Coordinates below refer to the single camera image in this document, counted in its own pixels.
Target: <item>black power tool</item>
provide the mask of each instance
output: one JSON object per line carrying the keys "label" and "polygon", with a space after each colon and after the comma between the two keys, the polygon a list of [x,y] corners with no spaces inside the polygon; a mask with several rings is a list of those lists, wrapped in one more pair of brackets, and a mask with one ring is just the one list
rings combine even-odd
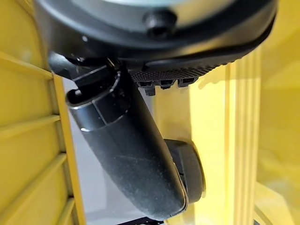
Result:
{"label": "black power tool", "polygon": [[35,11],[51,70],[78,86],[67,105],[124,195],[156,220],[198,201],[195,150],[163,140],[138,87],[186,87],[240,59],[270,34],[277,1],[35,0]]}

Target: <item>yellow surface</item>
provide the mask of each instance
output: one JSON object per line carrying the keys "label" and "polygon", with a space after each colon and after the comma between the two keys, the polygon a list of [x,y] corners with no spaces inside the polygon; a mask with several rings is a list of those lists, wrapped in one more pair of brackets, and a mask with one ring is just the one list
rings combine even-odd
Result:
{"label": "yellow surface", "polygon": [[293,219],[285,225],[300,224],[299,8],[298,0],[280,1],[276,26],[262,46],[257,180],[284,199]]}
{"label": "yellow surface", "polygon": [[201,200],[169,225],[300,224],[299,8],[279,1],[272,34],[243,59],[157,90],[163,137],[193,142],[205,176]]}
{"label": "yellow surface", "polygon": [[0,1],[0,225],[84,225],[62,81],[25,10]]}

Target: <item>yellow wall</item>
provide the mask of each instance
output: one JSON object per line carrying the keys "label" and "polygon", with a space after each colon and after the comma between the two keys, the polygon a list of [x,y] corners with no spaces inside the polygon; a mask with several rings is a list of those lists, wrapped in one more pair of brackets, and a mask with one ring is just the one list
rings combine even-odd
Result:
{"label": "yellow wall", "polygon": [[30,9],[0,1],[0,225],[83,225],[62,81]]}

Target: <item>grooved yellow panel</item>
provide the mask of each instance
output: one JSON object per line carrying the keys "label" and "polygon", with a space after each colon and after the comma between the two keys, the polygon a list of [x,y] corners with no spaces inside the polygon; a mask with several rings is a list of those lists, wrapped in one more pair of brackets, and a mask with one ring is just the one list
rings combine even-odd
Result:
{"label": "grooved yellow panel", "polygon": [[26,210],[12,221],[12,225],[56,224],[68,199],[62,167],[51,176],[32,199]]}
{"label": "grooved yellow panel", "polygon": [[52,114],[48,81],[3,66],[0,76],[0,126]]}
{"label": "grooved yellow panel", "polygon": [[32,12],[0,0],[0,225],[85,225],[64,90]]}
{"label": "grooved yellow panel", "polygon": [[169,225],[253,224],[260,48],[218,67],[188,88],[157,90],[155,119],[164,138],[195,145],[205,176],[201,199]]}
{"label": "grooved yellow panel", "polygon": [[0,141],[0,212],[60,152],[55,125]]}

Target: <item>textured grip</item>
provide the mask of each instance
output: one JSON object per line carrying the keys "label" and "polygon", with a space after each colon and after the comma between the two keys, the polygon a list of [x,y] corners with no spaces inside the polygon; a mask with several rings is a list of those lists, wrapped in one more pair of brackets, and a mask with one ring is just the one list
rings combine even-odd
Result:
{"label": "textured grip", "polygon": [[119,190],[148,217],[182,212],[187,194],[170,152],[129,75],[109,91],[67,104],[83,136]]}

